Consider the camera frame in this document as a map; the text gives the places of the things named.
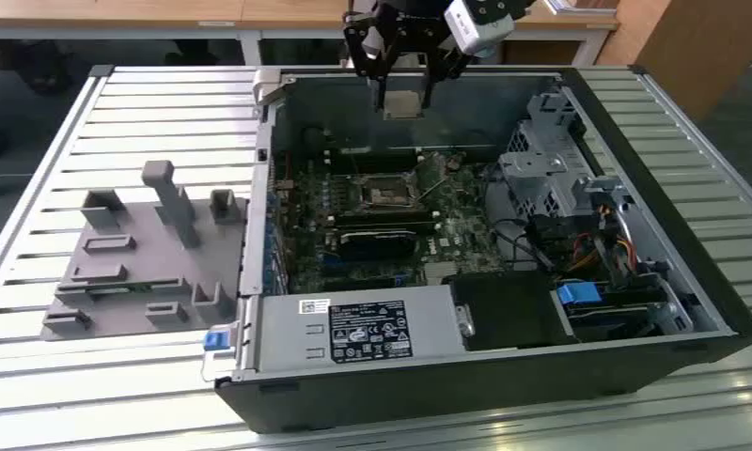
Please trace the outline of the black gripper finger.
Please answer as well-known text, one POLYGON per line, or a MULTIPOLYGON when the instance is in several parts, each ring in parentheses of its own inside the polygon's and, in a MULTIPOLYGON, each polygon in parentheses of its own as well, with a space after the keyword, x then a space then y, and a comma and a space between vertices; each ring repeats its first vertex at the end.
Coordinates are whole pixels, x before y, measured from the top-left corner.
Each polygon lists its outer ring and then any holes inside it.
POLYGON ((471 62, 471 56, 459 49, 452 40, 452 33, 444 21, 420 25, 415 37, 413 51, 424 56, 421 108, 431 106, 435 85, 448 79, 456 79, 471 62))
POLYGON ((396 62, 401 37, 399 13, 345 13, 344 40, 356 73, 376 84, 373 91, 373 108, 384 109, 386 95, 386 77, 396 62), (376 32, 382 44, 374 49, 374 56, 369 57, 365 46, 369 34, 376 32))

